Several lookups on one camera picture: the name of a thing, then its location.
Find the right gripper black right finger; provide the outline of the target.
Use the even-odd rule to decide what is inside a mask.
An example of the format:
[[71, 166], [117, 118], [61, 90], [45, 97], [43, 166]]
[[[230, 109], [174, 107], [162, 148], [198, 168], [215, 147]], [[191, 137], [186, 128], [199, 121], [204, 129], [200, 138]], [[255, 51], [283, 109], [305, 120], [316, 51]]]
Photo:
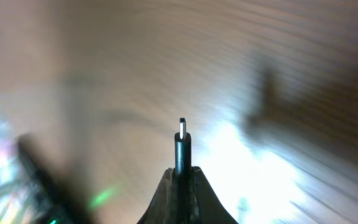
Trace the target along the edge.
[[190, 180], [190, 223], [237, 224], [219, 201], [200, 167], [192, 167]]

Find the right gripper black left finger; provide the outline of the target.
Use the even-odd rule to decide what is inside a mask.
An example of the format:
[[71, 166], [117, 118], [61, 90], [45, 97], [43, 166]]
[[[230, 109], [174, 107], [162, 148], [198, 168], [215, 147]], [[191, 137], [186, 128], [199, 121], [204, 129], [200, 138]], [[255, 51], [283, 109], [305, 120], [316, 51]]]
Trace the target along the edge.
[[149, 206], [137, 224], [174, 224], [178, 208], [177, 179], [174, 168], [164, 173]]

